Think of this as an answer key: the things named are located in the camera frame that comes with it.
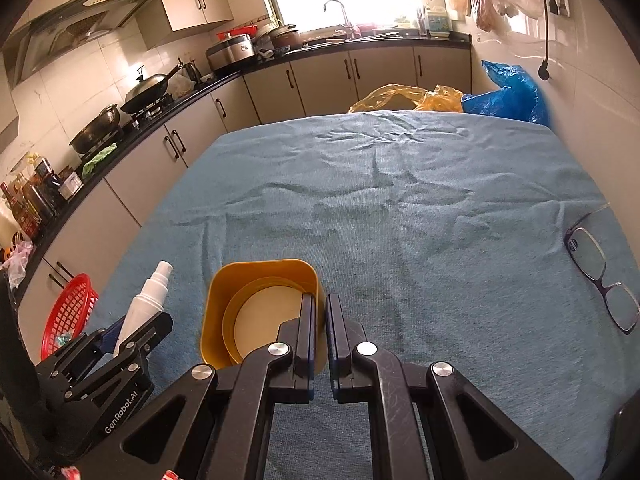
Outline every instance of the range hood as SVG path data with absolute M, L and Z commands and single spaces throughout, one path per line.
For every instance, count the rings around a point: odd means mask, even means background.
M 19 44 L 7 65 L 12 83 L 17 85 L 63 54 L 123 26 L 146 1 L 72 0 L 36 18 L 15 33 Z

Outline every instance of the black cable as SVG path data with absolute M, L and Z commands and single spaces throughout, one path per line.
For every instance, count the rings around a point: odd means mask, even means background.
M 538 69 L 538 76 L 542 81 L 546 81 L 549 79 L 549 70 L 547 70 L 549 66 L 549 10 L 546 6 L 546 0 L 542 1 L 545 4 L 545 60 Z

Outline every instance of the metal screw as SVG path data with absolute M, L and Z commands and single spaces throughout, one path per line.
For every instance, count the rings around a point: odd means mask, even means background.
M 453 373 L 453 366 L 442 361 L 434 364 L 431 369 L 434 374 L 439 375 L 440 377 L 449 377 Z
M 289 352 L 289 345 L 276 341 L 269 345 L 269 353 L 271 355 L 284 355 Z
M 365 341 L 356 346 L 356 350 L 358 351 L 358 354 L 373 355 L 378 351 L 378 347 L 369 341 Z
M 209 365 L 198 365 L 191 369 L 191 377 L 197 380 L 207 379 L 213 373 Z

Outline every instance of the blue plastic bag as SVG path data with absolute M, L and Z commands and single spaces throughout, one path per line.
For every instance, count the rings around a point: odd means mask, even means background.
M 491 115 L 550 126 L 549 112 L 542 92 L 520 65 L 507 65 L 482 60 L 491 81 L 501 86 L 486 94 L 462 97 L 462 109 L 467 114 Z

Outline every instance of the eyeglasses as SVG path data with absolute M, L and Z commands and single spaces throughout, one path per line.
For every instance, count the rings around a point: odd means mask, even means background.
M 564 234 L 564 246 L 580 271 L 596 286 L 602 295 L 610 318 L 625 334 L 630 334 L 640 318 L 640 305 L 633 293 L 622 282 L 609 286 L 602 284 L 607 269 L 607 258 L 596 239 L 582 224 L 590 215 L 609 207 L 602 207 L 587 213 L 572 225 Z

